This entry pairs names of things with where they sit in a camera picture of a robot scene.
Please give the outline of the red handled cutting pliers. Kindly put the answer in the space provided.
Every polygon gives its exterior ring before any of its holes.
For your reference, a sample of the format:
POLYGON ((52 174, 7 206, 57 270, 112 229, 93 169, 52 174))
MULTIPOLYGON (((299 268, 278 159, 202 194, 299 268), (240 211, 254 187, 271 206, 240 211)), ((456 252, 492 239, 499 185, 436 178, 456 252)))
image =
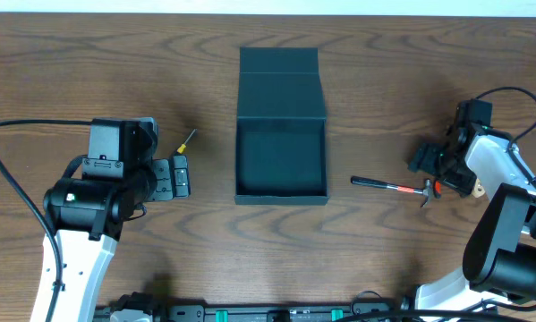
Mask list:
POLYGON ((436 199, 441 198, 441 184, 439 181, 433 183, 433 194, 436 199))

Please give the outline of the small claw hammer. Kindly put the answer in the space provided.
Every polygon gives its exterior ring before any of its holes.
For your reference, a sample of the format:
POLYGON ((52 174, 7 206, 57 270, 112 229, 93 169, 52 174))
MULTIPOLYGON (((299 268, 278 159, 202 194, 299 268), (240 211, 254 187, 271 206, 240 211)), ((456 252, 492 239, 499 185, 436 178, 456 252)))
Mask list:
POLYGON ((424 202, 421 204, 422 208, 425 208, 432 199, 435 199, 434 194, 433 194, 434 182, 430 179, 424 180, 423 188, 403 186, 403 185, 393 184, 389 182, 383 182, 379 180, 364 178, 360 176, 352 176, 350 181, 351 181, 351 184, 353 185, 358 185, 358 186, 363 186, 363 187, 398 191, 398 192, 408 193, 408 194, 413 194, 413 195, 421 195, 424 198, 424 202))

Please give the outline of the black yellow screwdriver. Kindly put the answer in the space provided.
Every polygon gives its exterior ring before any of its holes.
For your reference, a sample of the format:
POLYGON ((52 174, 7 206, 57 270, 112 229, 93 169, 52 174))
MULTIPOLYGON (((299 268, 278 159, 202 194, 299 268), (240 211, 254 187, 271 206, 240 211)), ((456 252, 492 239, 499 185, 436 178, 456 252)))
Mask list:
POLYGON ((192 137, 197 133, 197 131, 198 131, 197 129, 193 129, 191 131, 191 133, 188 135, 186 140, 176 149, 176 151, 175 151, 176 155, 182 155, 184 153, 184 151, 186 150, 186 148, 188 146, 188 143, 190 142, 192 137))

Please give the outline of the orange scraper wooden handle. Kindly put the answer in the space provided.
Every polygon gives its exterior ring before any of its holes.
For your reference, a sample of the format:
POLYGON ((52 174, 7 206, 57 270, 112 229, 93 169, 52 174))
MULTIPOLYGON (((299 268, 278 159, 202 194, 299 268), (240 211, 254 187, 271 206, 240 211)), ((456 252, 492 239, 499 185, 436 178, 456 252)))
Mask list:
POLYGON ((481 184, 481 181, 479 178, 477 178, 474 182, 474 185, 473 185, 473 188, 472 188, 472 192, 471 192, 471 195, 474 197, 474 198, 480 198, 482 197, 484 194, 486 193, 486 191, 484 190, 484 187, 482 186, 481 184))

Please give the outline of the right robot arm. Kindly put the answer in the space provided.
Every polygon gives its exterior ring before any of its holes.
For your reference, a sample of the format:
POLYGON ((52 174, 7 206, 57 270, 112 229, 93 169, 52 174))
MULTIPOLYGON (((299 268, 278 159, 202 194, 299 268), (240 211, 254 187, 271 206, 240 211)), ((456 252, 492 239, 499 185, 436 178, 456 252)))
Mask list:
POLYGON ((418 287, 415 309, 478 309, 536 301, 536 179, 510 134, 490 125, 492 105, 461 102, 443 145, 424 143, 409 164, 467 197, 482 188, 489 205, 467 242, 461 267, 418 287))

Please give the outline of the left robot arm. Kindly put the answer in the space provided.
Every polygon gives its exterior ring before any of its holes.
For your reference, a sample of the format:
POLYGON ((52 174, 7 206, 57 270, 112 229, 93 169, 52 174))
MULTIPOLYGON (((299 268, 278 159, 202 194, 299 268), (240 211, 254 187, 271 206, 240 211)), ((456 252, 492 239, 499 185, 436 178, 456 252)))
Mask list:
POLYGON ((53 236, 43 241, 31 320, 92 320, 123 224, 149 202, 189 197, 186 156, 156 159, 157 143, 151 117, 92 121, 87 155, 44 197, 53 236))

